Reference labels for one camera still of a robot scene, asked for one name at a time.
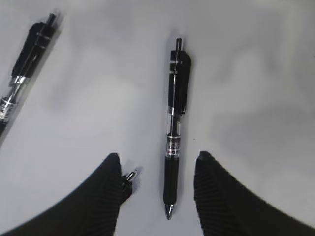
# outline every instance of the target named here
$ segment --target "pen clip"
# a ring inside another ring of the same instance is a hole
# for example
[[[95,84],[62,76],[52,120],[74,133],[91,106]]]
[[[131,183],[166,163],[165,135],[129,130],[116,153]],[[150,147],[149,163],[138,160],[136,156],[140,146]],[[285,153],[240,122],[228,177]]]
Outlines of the pen clip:
[[[184,115],[186,112],[186,103],[187,103],[187,90],[188,90],[188,82],[190,76],[190,68],[191,68],[191,59],[190,56],[185,52],[181,51],[179,61],[180,69],[179,69],[179,78],[178,81],[178,112],[179,115]]]

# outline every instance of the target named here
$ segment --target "transparent pen barrel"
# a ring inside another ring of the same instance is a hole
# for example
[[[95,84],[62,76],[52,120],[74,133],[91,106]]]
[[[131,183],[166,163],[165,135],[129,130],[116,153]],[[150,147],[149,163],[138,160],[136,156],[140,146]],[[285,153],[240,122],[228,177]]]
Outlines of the transparent pen barrel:
[[[21,94],[25,88],[26,78],[18,76],[12,78],[12,82],[6,96],[0,100],[0,122],[7,123],[18,104]]]
[[[181,117],[171,107],[167,114],[166,158],[179,158],[181,145]]]
[[[167,135],[180,136],[181,135],[181,116],[174,110],[168,107],[167,113]]]

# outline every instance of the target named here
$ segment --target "black pen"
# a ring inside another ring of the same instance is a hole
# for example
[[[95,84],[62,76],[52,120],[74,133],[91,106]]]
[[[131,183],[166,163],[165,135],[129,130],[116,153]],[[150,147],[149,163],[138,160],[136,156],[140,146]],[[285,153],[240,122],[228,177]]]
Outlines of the black pen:
[[[35,23],[29,30],[29,35],[11,73],[9,91],[0,101],[0,136],[56,31],[55,20],[56,15],[51,13],[45,23]]]
[[[166,218],[171,219],[177,200],[177,179],[181,144],[181,116],[186,111],[191,59],[182,51],[182,39],[176,39],[176,50],[171,51],[168,88],[168,113],[164,194]]]

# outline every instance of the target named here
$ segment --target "rubber grip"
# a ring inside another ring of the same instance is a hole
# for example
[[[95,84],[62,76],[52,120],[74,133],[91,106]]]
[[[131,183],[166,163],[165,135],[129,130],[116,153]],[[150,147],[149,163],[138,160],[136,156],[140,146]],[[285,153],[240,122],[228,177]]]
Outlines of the rubber grip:
[[[166,158],[164,170],[164,194],[165,204],[175,204],[177,200],[179,159]]]
[[[0,122],[0,137],[6,128],[7,123]]]

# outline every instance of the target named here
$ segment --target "white table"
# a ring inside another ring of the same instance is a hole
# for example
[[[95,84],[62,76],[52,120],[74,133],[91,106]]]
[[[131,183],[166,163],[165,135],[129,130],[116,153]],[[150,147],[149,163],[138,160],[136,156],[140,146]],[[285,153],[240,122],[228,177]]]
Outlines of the white table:
[[[111,152],[140,185],[117,236],[201,236],[194,164],[207,150],[240,182],[315,226],[315,2],[2,0],[0,90],[30,25],[62,33],[0,149],[0,233],[43,212]],[[169,51],[193,57],[176,212],[162,202]]]

